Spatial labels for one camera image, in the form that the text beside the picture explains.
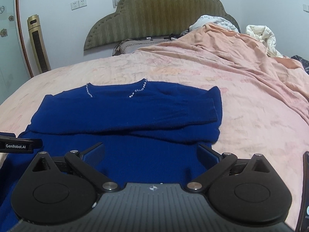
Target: blue sweater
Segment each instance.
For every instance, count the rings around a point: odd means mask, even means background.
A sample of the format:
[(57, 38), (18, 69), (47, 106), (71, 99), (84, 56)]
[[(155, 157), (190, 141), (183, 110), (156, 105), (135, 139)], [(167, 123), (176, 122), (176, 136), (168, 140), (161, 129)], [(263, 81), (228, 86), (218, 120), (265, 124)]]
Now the blue sweater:
[[(126, 182), (185, 185), (205, 171), (196, 144), (219, 137), (222, 102), (217, 87), (201, 90), (148, 82), (86, 86), (46, 95), (21, 138), (41, 138), (51, 156), (79, 151), (97, 142), (105, 155), (97, 170)], [(9, 154), (0, 169), (0, 232), (17, 218), (10, 196), (35, 154)]]

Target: electrical outlet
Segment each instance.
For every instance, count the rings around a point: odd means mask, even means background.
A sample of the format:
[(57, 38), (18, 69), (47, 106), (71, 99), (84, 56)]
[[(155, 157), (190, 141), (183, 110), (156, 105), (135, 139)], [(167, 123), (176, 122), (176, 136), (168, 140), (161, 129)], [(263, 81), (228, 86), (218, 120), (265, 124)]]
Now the electrical outlet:
[(302, 9), (303, 9), (304, 11), (306, 11), (306, 12), (309, 12), (309, 6), (306, 5), (306, 4), (303, 4), (303, 5), (302, 5)]
[(79, 7), (85, 7), (87, 6), (87, 0), (78, 0), (78, 4), (79, 4)]
[(78, 1), (71, 2), (71, 10), (75, 10), (78, 8), (79, 8)]

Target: pink bedsheet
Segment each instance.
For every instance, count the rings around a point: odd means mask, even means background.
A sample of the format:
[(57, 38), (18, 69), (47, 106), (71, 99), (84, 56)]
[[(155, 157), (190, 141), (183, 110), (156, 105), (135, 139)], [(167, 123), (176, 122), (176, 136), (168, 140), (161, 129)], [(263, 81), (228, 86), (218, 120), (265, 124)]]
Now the pink bedsheet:
[(0, 131), (18, 135), (44, 95), (86, 83), (127, 84), (148, 78), (203, 89), (218, 86), (223, 121), (213, 149), (239, 158), (264, 154), (292, 193), (286, 221), (295, 228), (302, 194), (302, 154), (309, 150), (309, 76), (298, 61), (266, 54), (262, 43), (247, 35), (205, 25), (173, 42), (34, 77), (0, 106)]

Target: gold tower fan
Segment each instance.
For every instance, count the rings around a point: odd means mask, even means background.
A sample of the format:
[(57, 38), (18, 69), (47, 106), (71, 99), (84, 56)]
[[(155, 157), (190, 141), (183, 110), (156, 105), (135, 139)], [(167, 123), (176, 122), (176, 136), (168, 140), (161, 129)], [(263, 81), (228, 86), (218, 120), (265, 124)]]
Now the gold tower fan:
[(28, 30), (33, 54), (40, 73), (51, 70), (41, 31), (40, 19), (38, 15), (28, 18)]

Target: white comforter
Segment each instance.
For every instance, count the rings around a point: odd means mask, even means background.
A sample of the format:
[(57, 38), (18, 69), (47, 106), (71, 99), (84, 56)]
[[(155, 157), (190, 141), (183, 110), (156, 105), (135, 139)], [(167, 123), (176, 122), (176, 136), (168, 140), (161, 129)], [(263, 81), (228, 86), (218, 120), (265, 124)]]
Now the white comforter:
[(246, 27), (246, 34), (262, 42), (271, 57), (283, 57), (283, 55), (276, 50), (275, 34), (267, 26), (248, 25)]
[(237, 33), (238, 29), (235, 27), (234, 24), (232, 24), (230, 21), (222, 18), (222, 17), (212, 17), (212, 16), (208, 16), (208, 15), (203, 15), (201, 16), (194, 25), (191, 25), (189, 27), (189, 31), (191, 32), (192, 30), (196, 30), (202, 26), (204, 26), (205, 24), (212, 22), (214, 24), (217, 24), (219, 26), (221, 26), (224, 29), (227, 29), (229, 31), (235, 31)]

